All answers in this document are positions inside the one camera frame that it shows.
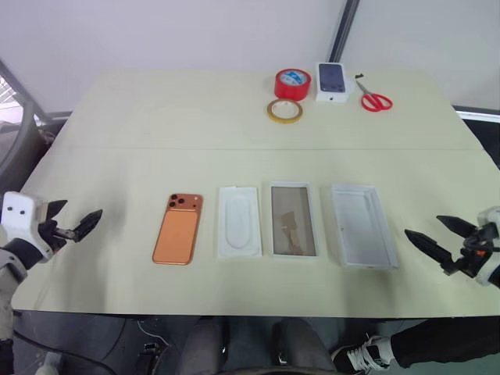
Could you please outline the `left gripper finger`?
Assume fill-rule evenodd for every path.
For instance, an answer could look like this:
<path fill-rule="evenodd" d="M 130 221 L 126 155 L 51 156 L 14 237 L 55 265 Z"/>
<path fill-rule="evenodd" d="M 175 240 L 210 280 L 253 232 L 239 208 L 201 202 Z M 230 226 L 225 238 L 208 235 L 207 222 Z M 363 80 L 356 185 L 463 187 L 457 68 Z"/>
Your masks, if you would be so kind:
<path fill-rule="evenodd" d="M 73 241 L 80 242 L 88 234 L 90 234 L 94 228 L 97 226 L 99 220 L 102 217 L 103 210 L 99 209 L 94 212 L 87 214 L 79 223 L 79 225 L 73 229 Z"/>
<path fill-rule="evenodd" d="M 49 202 L 47 204 L 46 222 L 57 223 L 55 217 L 59 214 L 59 212 L 63 209 L 67 202 L 67 200 L 57 200 Z"/>

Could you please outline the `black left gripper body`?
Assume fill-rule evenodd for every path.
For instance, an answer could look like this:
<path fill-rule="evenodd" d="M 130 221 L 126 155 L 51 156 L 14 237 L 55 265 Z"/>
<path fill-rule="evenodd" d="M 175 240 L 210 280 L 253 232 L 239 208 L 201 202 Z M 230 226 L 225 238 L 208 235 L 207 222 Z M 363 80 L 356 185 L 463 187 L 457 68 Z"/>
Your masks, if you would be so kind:
<path fill-rule="evenodd" d="M 38 225 L 38 233 L 55 254 L 66 246 L 68 241 L 78 242 L 79 237 L 74 230 L 57 227 L 55 220 L 46 220 Z"/>

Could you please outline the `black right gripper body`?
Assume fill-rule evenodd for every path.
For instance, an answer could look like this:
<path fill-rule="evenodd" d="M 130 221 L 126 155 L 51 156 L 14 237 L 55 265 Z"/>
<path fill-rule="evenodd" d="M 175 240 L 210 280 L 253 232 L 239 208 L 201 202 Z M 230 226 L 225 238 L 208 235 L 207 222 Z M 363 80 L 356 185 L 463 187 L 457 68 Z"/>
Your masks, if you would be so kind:
<path fill-rule="evenodd" d="M 464 238 L 460 250 L 462 256 L 454 261 L 454 273 L 460 271 L 470 278 L 476 278 L 495 252 L 495 226 L 477 227 L 476 232 L 470 237 L 462 238 Z"/>

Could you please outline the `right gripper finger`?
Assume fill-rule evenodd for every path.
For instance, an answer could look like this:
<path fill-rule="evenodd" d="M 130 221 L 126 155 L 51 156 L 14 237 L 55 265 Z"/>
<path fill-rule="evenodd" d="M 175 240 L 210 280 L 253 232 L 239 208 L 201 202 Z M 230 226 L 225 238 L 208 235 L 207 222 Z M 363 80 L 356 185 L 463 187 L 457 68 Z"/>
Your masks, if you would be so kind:
<path fill-rule="evenodd" d="M 443 223 L 452 233 L 460 237 L 470 237 L 477 230 L 477 226 L 456 216 L 437 216 L 437 219 Z"/>
<path fill-rule="evenodd" d="M 407 229 L 404 232 L 409 241 L 422 253 L 436 261 L 446 274 L 454 273 L 454 262 L 449 251 L 425 234 Z"/>

